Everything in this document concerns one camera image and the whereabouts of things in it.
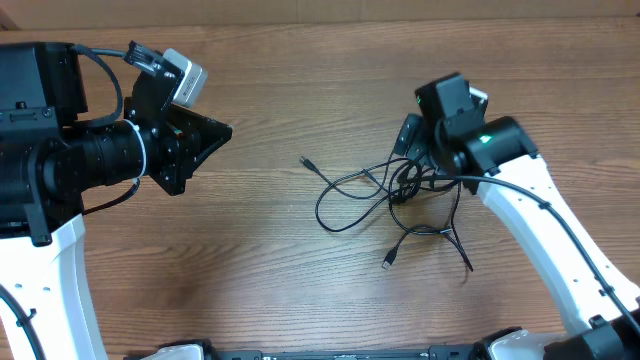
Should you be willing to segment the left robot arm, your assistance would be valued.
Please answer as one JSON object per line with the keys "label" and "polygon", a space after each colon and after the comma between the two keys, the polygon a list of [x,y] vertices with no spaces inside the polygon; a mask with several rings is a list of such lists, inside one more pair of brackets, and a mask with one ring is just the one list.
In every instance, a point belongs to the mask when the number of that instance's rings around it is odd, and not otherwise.
{"label": "left robot arm", "polygon": [[17,359],[103,359],[86,263],[85,191],[149,177],[180,195],[227,143],[227,124],[193,111],[208,77],[169,49],[131,43],[139,70],[115,110],[87,119],[79,60],[110,51],[64,42],[1,48],[1,321]]}

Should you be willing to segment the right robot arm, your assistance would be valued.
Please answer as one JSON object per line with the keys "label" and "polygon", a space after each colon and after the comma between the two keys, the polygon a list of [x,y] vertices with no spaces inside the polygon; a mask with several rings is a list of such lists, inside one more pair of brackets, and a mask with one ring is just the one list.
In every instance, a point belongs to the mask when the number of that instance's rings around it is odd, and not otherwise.
{"label": "right robot arm", "polygon": [[510,327],[462,351],[467,359],[636,359],[639,287],[569,208],[533,140],[509,116],[486,121],[486,93],[452,73],[417,88],[394,152],[408,160],[402,197],[451,183],[478,196],[511,232],[551,295],[561,334]]}

